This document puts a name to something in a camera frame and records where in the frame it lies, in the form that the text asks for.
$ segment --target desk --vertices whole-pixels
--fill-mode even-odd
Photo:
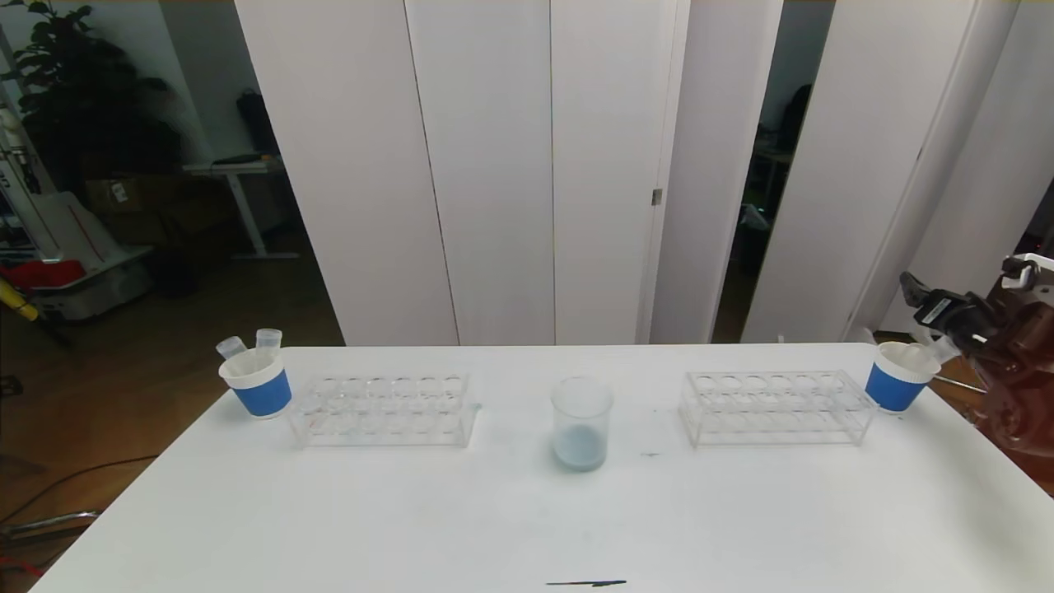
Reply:
[[[780,164],[786,164],[787,169],[789,169],[790,163],[794,162],[794,152],[781,151],[772,145],[755,144],[754,156],[768,160],[768,175],[765,180],[765,209],[772,212],[773,204],[770,198],[773,181],[776,180],[776,167]]]
[[[285,419],[221,397],[34,593],[184,591],[1050,593],[1054,501],[935,394],[862,447],[692,450],[685,371],[844,369],[864,344],[287,349],[326,372],[461,370],[465,450],[297,450]],[[607,462],[549,448],[552,386],[612,386]]]
[[[286,167],[281,160],[277,158],[269,158],[267,160],[253,160],[251,162],[232,162],[229,164],[212,164],[212,163],[199,163],[199,164],[187,164],[183,166],[183,171],[190,173],[191,175],[204,175],[213,177],[223,177],[227,179],[227,184],[231,187],[231,193],[234,194],[234,201],[238,204],[238,213],[241,215],[241,223],[246,226],[246,232],[249,233],[249,239],[253,242],[253,253],[246,255],[235,255],[235,258],[250,258],[250,259],[289,259],[294,257],[299,257],[297,253],[274,253],[268,252],[267,245],[264,243],[264,237],[260,235],[259,228],[256,225],[256,218],[253,217],[253,211],[249,207],[249,200],[246,198],[246,190],[241,186],[241,175],[270,175],[273,173],[280,173],[285,171]]]

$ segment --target cable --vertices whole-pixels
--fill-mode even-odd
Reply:
[[[14,568],[24,573],[32,574],[37,578],[44,576],[44,571],[31,565],[30,562],[26,562],[25,560],[19,560],[18,558],[8,558],[7,556],[0,556],[0,565],[12,565]]]
[[[37,500],[40,500],[40,497],[42,497],[45,494],[47,494],[48,492],[51,492],[52,489],[54,489],[54,488],[56,488],[56,487],[58,487],[60,485],[63,485],[63,483],[65,483],[67,481],[76,478],[77,476],[83,476],[84,474],[87,474],[89,472],[94,472],[96,470],[102,470],[103,468],[112,468],[114,466],[123,466],[125,463],[135,463],[136,461],[145,461],[148,459],[156,459],[158,457],[158,455],[160,455],[160,454],[157,454],[157,455],[144,455],[142,457],[136,457],[134,459],[122,459],[120,461],[111,461],[110,463],[103,463],[101,466],[94,466],[92,468],[86,468],[84,470],[80,470],[79,472],[74,472],[73,474],[70,474],[69,476],[66,476],[66,477],[64,477],[64,478],[62,478],[62,479],[60,479],[58,481],[52,482],[51,486],[48,486],[44,490],[38,492],[36,494],[36,496],[34,496],[33,498],[26,500],[24,503],[22,503],[21,507],[19,507],[18,509],[15,509],[11,513],[8,513],[7,516],[5,516],[4,518],[0,519],[0,525],[6,523],[12,518],[14,518],[16,515],[18,515],[22,511],[25,511],[31,505],[33,505]]]

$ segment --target plastic test tube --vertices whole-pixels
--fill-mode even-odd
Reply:
[[[241,341],[241,338],[238,338],[237,336],[231,336],[227,340],[223,340],[219,344],[216,344],[216,352],[219,353],[219,355],[225,359],[231,360],[232,358],[240,355],[241,353],[248,352],[248,349],[246,349],[246,343]],[[239,364],[237,364],[236,367],[232,367],[231,371],[239,375],[249,375],[250,373],[253,373],[253,371],[255,371],[254,369],[247,369],[248,365],[246,364],[245,360],[239,360],[238,363]]]
[[[281,331],[264,328],[256,331],[256,369],[267,369],[278,356]]]
[[[241,338],[237,336],[231,336],[227,340],[223,340],[219,344],[216,344],[216,352],[219,353],[225,359],[231,359],[241,353],[246,352],[246,343],[241,341]]]

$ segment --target electrical cord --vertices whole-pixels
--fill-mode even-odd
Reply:
[[[110,463],[102,463],[100,466],[93,466],[92,468],[85,468],[84,470],[80,470],[78,472],[74,472],[73,474],[70,474],[69,476],[66,476],[64,478],[61,478],[61,479],[59,479],[57,481],[52,482],[47,488],[45,488],[44,490],[38,492],[35,496],[33,496],[32,498],[30,498],[28,500],[26,500],[25,502],[23,502],[21,507],[19,507],[18,509],[15,509],[11,513],[8,513],[4,518],[0,519],[0,525],[6,523],[7,521],[9,521],[14,517],[16,517],[19,513],[21,513],[22,511],[25,511],[26,509],[28,509],[31,505],[33,505],[34,502],[40,500],[40,498],[42,496],[44,496],[45,494],[47,494],[48,492],[51,492],[56,487],[64,485],[65,482],[70,481],[70,480],[72,480],[72,479],[74,479],[74,478],[76,478],[78,476],[83,476],[84,474],[87,474],[90,472],[95,472],[96,470],[102,470],[104,468],[113,468],[114,466],[123,466],[125,463],[135,463],[136,461],[145,461],[148,459],[157,459],[158,455],[160,455],[160,454],[157,454],[157,455],[144,455],[142,457],[136,457],[136,458],[133,458],[133,459],[122,459],[120,461],[111,461]]]

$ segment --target red object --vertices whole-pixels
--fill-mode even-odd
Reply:
[[[16,567],[22,569],[22,571],[27,572],[38,578],[44,576],[44,571],[31,565],[30,562],[26,562],[24,560],[19,560],[18,558],[8,558],[7,556],[0,556],[0,564],[15,565]]]
[[[0,266],[0,274],[3,274],[18,288],[32,290],[41,286],[65,285],[84,275],[84,265],[81,265],[80,261],[76,259],[66,259],[55,263],[27,261],[13,269]]]

